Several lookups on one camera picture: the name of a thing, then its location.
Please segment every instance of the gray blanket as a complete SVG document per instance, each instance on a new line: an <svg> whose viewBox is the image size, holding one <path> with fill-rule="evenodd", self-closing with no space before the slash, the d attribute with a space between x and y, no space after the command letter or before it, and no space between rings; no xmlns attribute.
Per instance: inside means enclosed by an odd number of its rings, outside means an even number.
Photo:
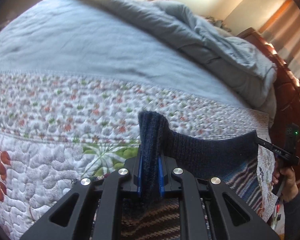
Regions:
<svg viewBox="0 0 300 240"><path fill-rule="evenodd" d="M175 1L86 1L104 7L190 56L240 94L253 108L274 118L272 84L276 79L276 66L249 42L237 37L222 37L206 20L193 15L187 6Z"/></svg>

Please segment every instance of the bed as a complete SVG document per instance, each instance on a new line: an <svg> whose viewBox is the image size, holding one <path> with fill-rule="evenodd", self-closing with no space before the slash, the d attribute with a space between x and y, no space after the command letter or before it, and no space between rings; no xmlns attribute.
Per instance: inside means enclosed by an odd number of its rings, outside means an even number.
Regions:
<svg viewBox="0 0 300 240"><path fill-rule="evenodd" d="M139 22L132 24L119 9L110 13L108 1L44 0L0 33L0 226L10 239L19 239L74 180L101 178L134 156L140 111L159 112L173 130L196 138L227 139L256 130L270 141L275 65L255 47L224 39L196 17L180 25L185 32L194 28L185 39L191 43L183 44L142 25L152 16L147 3L146 21L135 17ZM154 20L159 13L180 28L184 18L175 19L181 5L154 5ZM192 42L202 41L201 31L210 37L205 45L222 56L202 58L202 46ZM220 48L238 42L253 53L242 51L234 61ZM247 58L255 64L246 64ZM261 85L226 84L223 70L229 69L256 84L263 75ZM249 201L265 221L276 201L273 166L273 154L259 147L253 173L246 170L243 183L249 174L257 181L259 195Z"/></svg>
<svg viewBox="0 0 300 240"><path fill-rule="evenodd" d="M278 56L273 46L269 45L256 30L248 28L238 34L238 37L246 39L250 43L254 44L278 66L278 77L274 83L277 100L277 113L274 119L274 125L271 127L269 133L272 142L283 147L285 138L284 127L286 127L289 123L295 123L300 129L299 80L294 77L285 61ZM300 136L298 138L296 154L300 158ZM297 185L300 187L300 164L295 167L295 172Z"/></svg>

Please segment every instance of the white quilted bedspread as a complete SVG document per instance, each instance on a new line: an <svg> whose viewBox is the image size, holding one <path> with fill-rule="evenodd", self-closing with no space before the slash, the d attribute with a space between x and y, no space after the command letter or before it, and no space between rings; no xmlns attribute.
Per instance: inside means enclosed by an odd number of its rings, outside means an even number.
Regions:
<svg viewBox="0 0 300 240"><path fill-rule="evenodd" d="M21 235L70 188L135 156L138 113L164 114L170 128L197 138L231 138L257 130L270 140L268 116L177 90L97 76L0 73L0 225ZM274 157L259 148L258 178L267 220Z"/></svg>

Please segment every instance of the red flower pattern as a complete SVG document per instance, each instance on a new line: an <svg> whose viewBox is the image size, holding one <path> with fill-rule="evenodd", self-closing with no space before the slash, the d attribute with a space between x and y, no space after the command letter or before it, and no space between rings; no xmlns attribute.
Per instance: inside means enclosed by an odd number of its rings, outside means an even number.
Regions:
<svg viewBox="0 0 300 240"><path fill-rule="evenodd" d="M4 184L7 178L5 165L11 165L10 156L7 151L0 151L0 201L3 202L4 195L7 194L7 187Z"/></svg>
<svg viewBox="0 0 300 240"><path fill-rule="evenodd" d="M20 121L19 121L19 125L20 125L20 126L24 126L24 125L25 125L25 120L23 120L23 119L20 120Z"/></svg>
<svg viewBox="0 0 300 240"><path fill-rule="evenodd" d="M71 130L71 125L66 124L64 130L65 130L66 132L69 132L69 131Z"/></svg>
<svg viewBox="0 0 300 240"><path fill-rule="evenodd" d="M126 128L124 126L121 126L119 128L119 133L124 133L126 131Z"/></svg>
<svg viewBox="0 0 300 240"><path fill-rule="evenodd" d="M64 103L65 107L68 107L68 108L73 108L73 105L72 104L67 104L67 103Z"/></svg>
<svg viewBox="0 0 300 240"><path fill-rule="evenodd" d="M94 115L98 115L98 114L100 114L100 111L99 111L98 109L96 109L96 110L93 110L92 112L93 112L93 114L94 114Z"/></svg>
<svg viewBox="0 0 300 240"><path fill-rule="evenodd" d="M99 137L96 136L96 135L94 135L94 136L92 137L92 141L93 141L93 142L98 142L98 141L99 141Z"/></svg>

